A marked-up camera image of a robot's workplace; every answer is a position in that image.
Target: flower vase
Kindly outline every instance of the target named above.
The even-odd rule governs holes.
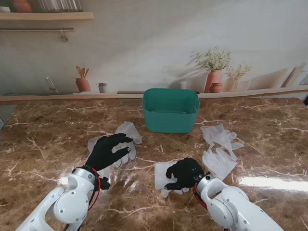
[[[12,0],[14,8],[19,13],[32,13],[32,8],[27,0]]]
[[[233,91],[237,89],[237,85],[239,84],[239,80],[228,78],[223,86],[222,91]]]
[[[212,70],[207,76],[204,92],[210,93],[210,88],[212,83],[220,83],[221,79],[222,79],[222,71]]]

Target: black glove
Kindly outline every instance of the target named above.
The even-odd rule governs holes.
[[[96,171],[100,171],[115,161],[121,159],[127,153],[130,152],[130,148],[123,148],[115,153],[112,153],[113,147],[119,143],[130,143],[132,139],[126,137],[126,134],[118,133],[112,136],[101,137],[94,145],[91,155],[88,157],[85,166],[88,168],[95,168]]]
[[[204,174],[201,166],[192,158],[179,160],[176,164],[170,166],[167,169],[166,177],[170,179],[172,173],[174,177],[178,178],[178,181],[166,184],[167,190],[191,188],[197,182],[194,178]]]

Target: marble countertop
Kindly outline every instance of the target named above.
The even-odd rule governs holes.
[[[100,194],[81,231],[218,230],[191,190],[161,196],[154,188],[154,165],[187,156],[201,164],[208,144],[199,127],[220,123],[244,142],[224,182],[244,190],[285,231],[308,230],[308,109],[298,99],[201,100],[188,134],[149,132],[140,100],[18,105],[0,132],[0,230],[15,230],[85,163],[88,140],[114,133],[124,121],[142,136],[137,158],[112,169],[111,189]],[[63,230],[52,219],[48,223]]]

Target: wire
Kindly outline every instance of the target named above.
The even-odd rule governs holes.
[[[206,204],[202,201],[202,199],[200,198],[200,196],[197,193],[197,185],[198,183],[195,183],[194,188],[193,188],[193,194],[196,197],[197,201],[207,210],[207,206]]]
[[[97,192],[97,195],[96,195],[96,198],[93,202],[93,204],[90,206],[90,208],[88,208],[88,211],[94,206],[95,202],[97,201],[97,198],[100,194],[100,191],[101,191],[101,180],[100,180],[100,176],[98,175],[97,171],[95,170],[95,168],[92,168],[92,170],[96,173],[97,175],[97,180],[98,180],[98,192]]]

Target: green basket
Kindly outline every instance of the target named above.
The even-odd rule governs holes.
[[[200,111],[198,95],[192,90],[149,89],[142,106],[147,129],[163,133],[190,132]]]

